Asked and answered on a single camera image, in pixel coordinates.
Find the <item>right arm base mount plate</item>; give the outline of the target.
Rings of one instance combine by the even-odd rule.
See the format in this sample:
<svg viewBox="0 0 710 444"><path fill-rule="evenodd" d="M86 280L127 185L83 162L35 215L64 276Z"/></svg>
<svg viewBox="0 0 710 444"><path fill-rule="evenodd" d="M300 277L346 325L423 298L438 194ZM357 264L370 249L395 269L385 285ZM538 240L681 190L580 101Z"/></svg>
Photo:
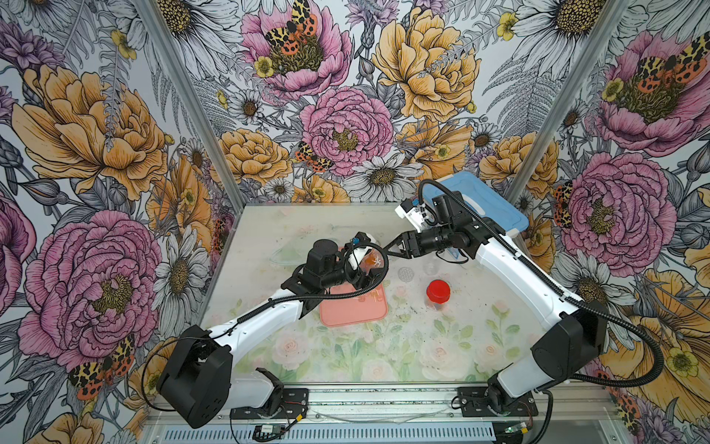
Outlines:
<svg viewBox="0 0 710 444"><path fill-rule="evenodd" d="M490 387L487 383L458 386L450 407L459 411L463 417L535 418L539 414L531 391L521 397L512 398L499 386Z"/></svg>

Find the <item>white lid candy jar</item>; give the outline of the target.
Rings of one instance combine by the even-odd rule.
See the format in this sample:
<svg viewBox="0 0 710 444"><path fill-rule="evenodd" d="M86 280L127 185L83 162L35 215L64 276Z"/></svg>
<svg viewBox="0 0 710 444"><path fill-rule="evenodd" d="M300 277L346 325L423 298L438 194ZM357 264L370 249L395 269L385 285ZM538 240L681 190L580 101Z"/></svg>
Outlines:
<svg viewBox="0 0 710 444"><path fill-rule="evenodd" d="M369 255L366 255L364 260L362 260L360 264L359 270L362 271L362 273L368 273L377 269L384 269L385 268L385 259L375 247L373 248L373 251L369 253Z"/></svg>

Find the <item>white jar lid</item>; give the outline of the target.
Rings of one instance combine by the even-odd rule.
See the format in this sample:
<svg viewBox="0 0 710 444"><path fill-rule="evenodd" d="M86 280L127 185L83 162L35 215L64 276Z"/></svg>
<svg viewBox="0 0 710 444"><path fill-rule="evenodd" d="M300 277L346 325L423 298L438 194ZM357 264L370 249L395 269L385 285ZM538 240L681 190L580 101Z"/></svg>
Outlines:
<svg viewBox="0 0 710 444"><path fill-rule="evenodd" d="M415 273L412 268L403 266L403 268L400 268L398 271L398 277L402 282L409 283L414 280Z"/></svg>

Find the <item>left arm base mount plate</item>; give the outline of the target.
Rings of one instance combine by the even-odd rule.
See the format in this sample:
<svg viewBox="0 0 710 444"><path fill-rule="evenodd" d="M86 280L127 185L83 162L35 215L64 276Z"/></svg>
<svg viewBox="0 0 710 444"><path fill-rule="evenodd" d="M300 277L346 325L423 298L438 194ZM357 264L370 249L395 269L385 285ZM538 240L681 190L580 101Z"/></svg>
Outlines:
<svg viewBox="0 0 710 444"><path fill-rule="evenodd" d="M310 390L286 386L265 368L231 380L225 407L233 420L287 419L307 416Z"/></svg>

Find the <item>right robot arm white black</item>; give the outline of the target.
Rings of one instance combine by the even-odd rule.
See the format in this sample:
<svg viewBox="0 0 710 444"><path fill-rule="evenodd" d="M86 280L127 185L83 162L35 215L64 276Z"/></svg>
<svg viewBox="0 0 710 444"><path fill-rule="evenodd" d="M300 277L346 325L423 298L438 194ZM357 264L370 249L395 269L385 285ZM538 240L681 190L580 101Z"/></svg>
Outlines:
<svg viewBox="0 0 710 444"><path fill-rule="evenodd" d="M544 335L514 363L487 381L488 405L500 413L534 390L571 379L599 357L606 343L606 311L564 290L536 266L491 218L483 218L459 192L431 205L406 199L396 208L412 224L392 240L398 257L412 259L447 249L463 251L495 274L532 311Z"/></svg>

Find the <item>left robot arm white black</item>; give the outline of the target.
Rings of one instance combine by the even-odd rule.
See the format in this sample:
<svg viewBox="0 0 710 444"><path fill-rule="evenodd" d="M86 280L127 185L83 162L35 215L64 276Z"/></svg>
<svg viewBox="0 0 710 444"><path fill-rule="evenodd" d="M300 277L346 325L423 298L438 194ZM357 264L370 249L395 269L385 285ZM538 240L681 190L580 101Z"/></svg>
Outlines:
<svg viewBox="0 0 710 444"><path fill-rule="evenodd" d="M375 290L388 268L386 251L363 232L344 246L317 240L305 262L265 302L211 329L186 329L158 379L158 394L193 428L206 425L223 409L274 416L285 402L283 382L264 368L236 374L234 365L321 302Z"/></svg>

